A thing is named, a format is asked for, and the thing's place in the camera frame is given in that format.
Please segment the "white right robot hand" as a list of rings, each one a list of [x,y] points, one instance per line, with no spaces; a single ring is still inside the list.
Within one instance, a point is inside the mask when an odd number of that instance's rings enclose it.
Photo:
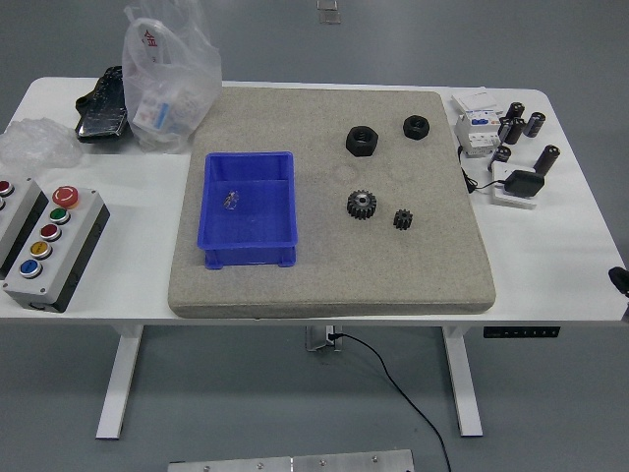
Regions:
[[[626,268],[615,266],[608,271],[608,277],[621,294],[629,297],[629,271]]]

